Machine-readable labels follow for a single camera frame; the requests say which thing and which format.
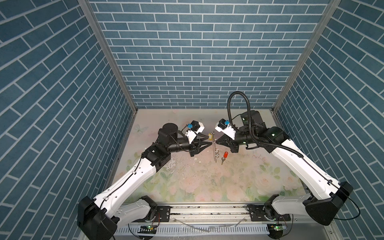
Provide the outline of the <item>key with red tag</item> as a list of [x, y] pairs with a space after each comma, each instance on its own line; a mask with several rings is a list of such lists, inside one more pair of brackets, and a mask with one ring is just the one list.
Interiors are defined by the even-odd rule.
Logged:
[[222, 158], [221, 158], [221, 160], [222, 160], [221, 165], [223, 165], [224, 161], [228, 157], [228, 154], [229, 154], [228, 152], [225, 152], [224, 155], [222, 156]]

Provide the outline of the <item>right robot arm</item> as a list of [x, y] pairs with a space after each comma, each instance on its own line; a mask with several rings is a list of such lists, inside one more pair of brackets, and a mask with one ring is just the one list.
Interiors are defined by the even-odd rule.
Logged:
[[281, 160], [309, 188], [309, 193], [298, 197], [272, 195], [265, 203], [265, 218], [275, 221], [282, 215], [303, 215], [328, 226], [336, 220], [338, 211], [350, 198], [354, 188], [328, 175], [302, 151], [279, 127], [267, 128], [258, 111], [241, 114], [243, 126], [235, 130], [230, 121], [221, 119], [215, 129], [223, 133], [216, 143], [238, 153], [239, 147], [250, 144], [265, 149]]

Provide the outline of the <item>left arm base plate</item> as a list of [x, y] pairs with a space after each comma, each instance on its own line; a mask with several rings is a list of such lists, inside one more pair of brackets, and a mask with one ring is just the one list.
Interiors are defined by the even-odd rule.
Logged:
[[143, 219], [135, 220], [134, 223], [153, 223], [153, 222], [169, 222], [171, 215], [170, 206], [157, 206], [156, 210], [150, 209], [150, 212]]

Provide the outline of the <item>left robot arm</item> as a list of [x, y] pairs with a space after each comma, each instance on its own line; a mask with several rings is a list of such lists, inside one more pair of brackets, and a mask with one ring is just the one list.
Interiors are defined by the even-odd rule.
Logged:
[[202, 132], [204, 125], [192, 121], [182, 133], [173, 123], [163, 125], [158, 137], [134, 166], [116, 183], [93, 198], [85, 196], [78, 204], [77, 225], [89, 240], [109, 240], [116, 230], [131, 222], [153, 221], [158, 205], [148, 196], [124, 206], [125, 200], [171, 159], [172, 153], [199, 154], [211, 146]]

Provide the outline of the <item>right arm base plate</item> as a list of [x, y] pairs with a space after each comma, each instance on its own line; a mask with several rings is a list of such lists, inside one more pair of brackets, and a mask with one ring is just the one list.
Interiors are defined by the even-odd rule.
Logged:
[[263, 222], [263, 221], [290, 221], [291, 216], [289, 214], [279, 215], [275, 210], [265, 205], [246, 205], [246, 210], [250, 213], [252, 222]]

